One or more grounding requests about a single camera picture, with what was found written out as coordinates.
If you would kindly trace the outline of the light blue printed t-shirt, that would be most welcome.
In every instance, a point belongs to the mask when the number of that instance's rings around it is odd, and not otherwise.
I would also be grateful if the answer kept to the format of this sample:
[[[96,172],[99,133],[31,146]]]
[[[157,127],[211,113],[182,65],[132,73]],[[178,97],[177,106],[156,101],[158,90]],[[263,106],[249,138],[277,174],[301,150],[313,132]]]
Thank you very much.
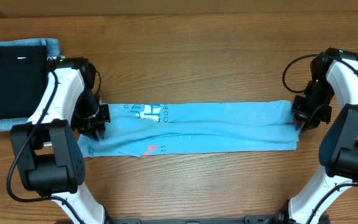
[[[299,141],[287,100],[110,104],[100,140],[82,135],[85,157],[293,151]]]

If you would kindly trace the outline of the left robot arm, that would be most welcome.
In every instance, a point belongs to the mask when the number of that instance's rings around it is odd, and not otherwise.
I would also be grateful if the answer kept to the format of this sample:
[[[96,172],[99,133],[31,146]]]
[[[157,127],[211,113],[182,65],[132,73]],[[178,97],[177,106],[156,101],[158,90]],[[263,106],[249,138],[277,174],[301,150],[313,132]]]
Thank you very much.
[[[93,93],[100,76],[83,57],[52,60],[43,97],[26,123],[14,125],[10,140],[15,159],[9,169],[6,190],[17,202],[55,202],[72,223],[112,223],[106,208],[85,184],[85,161],[74,131],[100,140],[110,122],[109,107]],[[35,199],[20,198],[11,188],[14,170],[23,187],[35,191]]]

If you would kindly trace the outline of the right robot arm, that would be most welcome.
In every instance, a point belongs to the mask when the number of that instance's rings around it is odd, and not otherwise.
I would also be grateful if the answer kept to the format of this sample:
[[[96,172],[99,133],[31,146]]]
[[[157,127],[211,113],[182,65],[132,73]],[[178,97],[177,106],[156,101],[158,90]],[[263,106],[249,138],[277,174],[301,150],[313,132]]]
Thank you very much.
[[[346,190],[358,188],[358,53],[328,48],[310,54],[311,80],[295,91],[296,129],[330,124],[319,147],[319,168],[287,200],[271,223],[329,223],[325,210]]]

